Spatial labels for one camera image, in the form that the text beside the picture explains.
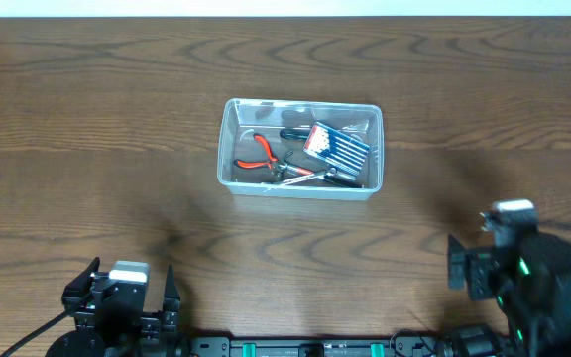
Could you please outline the silver ring wrench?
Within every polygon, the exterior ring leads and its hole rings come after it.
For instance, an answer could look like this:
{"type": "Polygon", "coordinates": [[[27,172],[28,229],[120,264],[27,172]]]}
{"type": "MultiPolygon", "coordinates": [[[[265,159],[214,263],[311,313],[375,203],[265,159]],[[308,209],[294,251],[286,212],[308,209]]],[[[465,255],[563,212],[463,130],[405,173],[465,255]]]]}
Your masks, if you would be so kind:
{"type": "Polygon", "coordinates": [[[305,182],[305,181],[309,181],[309,180],[313,180],[313,179],[326,179],[329,177],[334,177],[336,174],[337,174],[337,170],[335,168],[331,168],[328,170],[313,172],[312,174],[299,176],[299,177],[295,177],[295,178],[287,178],[287,179],[281,179],[281,180],[277,180],[277,181],[266,181],[266,182],[263,182],[263,185],[282,185],[282,186],[293,185],[295,183],[305,182]]]}

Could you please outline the precision screwdriver set case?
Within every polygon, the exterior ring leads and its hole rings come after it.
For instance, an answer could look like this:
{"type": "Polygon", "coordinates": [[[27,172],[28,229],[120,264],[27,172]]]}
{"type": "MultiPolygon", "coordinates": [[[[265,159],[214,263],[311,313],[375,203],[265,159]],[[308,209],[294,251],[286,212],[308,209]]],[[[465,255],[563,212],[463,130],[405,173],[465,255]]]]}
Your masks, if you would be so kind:
{"type": "Polygon", "coordinates": [[[357,176],[370,153],[370,146],[325,124],[316,122],[303,151],[349,175],[357,176]]]}

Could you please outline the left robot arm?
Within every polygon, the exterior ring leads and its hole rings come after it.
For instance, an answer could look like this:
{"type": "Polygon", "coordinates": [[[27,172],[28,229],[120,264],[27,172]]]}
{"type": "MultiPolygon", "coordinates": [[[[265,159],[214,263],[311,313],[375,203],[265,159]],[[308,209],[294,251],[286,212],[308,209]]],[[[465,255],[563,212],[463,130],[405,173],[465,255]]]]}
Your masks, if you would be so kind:
{"type": "Polygon", "coordinates": [[[74,330],[57,339],[48,356],[71,357],[182,357],[188,353],[179,331],[181,299],[174,271],[168,266],[162,307],[144,308],[150,265],[117,261],[101,272],[94,258],[66,285],[61,295],[65,315],[74,330]]]}

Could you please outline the black handled screwdriver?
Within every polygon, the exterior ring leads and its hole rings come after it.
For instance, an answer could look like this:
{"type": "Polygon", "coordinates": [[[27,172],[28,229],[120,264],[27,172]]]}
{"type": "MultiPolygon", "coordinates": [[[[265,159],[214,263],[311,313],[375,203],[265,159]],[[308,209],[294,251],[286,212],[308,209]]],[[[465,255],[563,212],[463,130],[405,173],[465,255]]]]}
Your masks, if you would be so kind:
{"type": "Polygon", "coordinates": [[[310,133],[309,128],[284,128],[280,130],[280,137],[286,140],[306,141],[310,133]]]}

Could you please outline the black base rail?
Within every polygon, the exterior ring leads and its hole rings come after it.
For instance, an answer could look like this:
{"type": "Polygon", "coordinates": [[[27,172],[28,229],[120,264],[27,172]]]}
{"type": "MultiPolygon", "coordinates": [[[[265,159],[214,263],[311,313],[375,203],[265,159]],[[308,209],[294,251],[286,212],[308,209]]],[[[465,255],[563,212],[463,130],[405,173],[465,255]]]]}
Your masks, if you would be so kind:
{"type": "Polygon", "coordinates": [[[400,334],[383,339],[275,339],[198,337],[187,342],[188,357],[435,357],[436,339],[400,334]]]}

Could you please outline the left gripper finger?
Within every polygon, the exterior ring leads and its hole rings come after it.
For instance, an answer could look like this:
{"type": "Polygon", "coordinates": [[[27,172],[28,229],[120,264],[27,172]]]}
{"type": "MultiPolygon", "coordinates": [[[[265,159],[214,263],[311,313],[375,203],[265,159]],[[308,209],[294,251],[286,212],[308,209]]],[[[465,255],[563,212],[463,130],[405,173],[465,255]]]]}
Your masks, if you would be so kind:
{"type": "Polygon", "coordinates": [[[168,265],[163,295],[163,311],[179,312],[181,298],[175,284],[174,270],[172,265],[168,265]]]}
{"type": "Polygon", "coordinates": [[[91,290],[91,285],[95,280],[95,275],[100,266],[100,258],[95,257],[91,263],[63,289],[61,302],[63,305],[70,305],[76,300],[80,300],[91,290]]]}

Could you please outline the red handled pliers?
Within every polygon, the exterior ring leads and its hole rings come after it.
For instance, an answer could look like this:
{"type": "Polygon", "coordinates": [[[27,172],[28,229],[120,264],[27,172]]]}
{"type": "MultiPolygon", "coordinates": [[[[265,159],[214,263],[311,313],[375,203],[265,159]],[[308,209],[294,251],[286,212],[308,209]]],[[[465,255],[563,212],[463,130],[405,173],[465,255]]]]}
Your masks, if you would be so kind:
{"type": "Polygon", "coordinates": [[[254,133],[252,135],[253,140],[262,148],[263,155],[256,160],[242,160],[242,159],[235,159],[233,164],[235,167],[244,169],[244,170],[255,170],[255,169],[268,169],[271,171],[275,171],[279,168],[280,159],[275,154],[272,149],[272,146],[268,139],[260,134],[254,133]]]}

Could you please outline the small claw hammer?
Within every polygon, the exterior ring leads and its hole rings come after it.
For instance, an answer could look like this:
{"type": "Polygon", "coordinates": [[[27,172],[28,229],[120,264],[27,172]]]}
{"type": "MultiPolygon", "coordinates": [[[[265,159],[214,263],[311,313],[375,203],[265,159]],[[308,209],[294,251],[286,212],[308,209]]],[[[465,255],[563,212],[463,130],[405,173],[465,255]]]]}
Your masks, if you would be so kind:
{"type": "Polygon", "coordinates": [[[356,177],[338,170],[335,167],[320,171],[312,171],[295,165],[287,160],[293,154],[290,151],[283,160],[273,164],[272,171],[277,179],[277,185],[295,185],[303,182],[318,180],[343,188],[362,188],[357,183],[356,177]]]}

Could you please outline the clear plastic container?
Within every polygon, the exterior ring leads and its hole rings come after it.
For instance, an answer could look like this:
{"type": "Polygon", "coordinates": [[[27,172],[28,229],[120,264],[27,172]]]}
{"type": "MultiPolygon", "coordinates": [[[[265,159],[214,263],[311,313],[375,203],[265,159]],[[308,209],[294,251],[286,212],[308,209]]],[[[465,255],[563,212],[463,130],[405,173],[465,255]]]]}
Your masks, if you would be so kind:
{"type": "Polygon", "coordinates": [[[217,178],[234,194],[366,200],[380,190],[383,176],[384,125],[382,111],[376,105],[234,98],[224,107],[217,178]],[[260,133],[268,139],[280,160],[293,151],[287,160],[295,165],[315,172],[333,167],[305,153],[305,141],[280,137],[281,129],[311,130],[316,122],[370,146],[365,164],[355,176],[362,188],[343,188],[318,180],[285,186],[263,185],[266,181],[277,181],[273,171],[234,166],[235,159],[256,160],[263,155],[262,148],[252,138],[254,133],[260,133]]]}

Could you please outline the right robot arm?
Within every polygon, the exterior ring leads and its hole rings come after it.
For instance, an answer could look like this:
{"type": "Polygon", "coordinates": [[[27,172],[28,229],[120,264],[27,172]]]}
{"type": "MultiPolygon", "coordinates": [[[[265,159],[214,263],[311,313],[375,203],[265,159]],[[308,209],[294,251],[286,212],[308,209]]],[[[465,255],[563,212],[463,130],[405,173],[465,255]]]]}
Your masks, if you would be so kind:
{"type": "Polygon", "coordinates": [[[438,356],[571,356],[571,242],[536,232],[505,246],[466,249],[448,237],[448,284],[469,299],[492,299],[509,333],[460,327],[436,344],[438,356]]]}

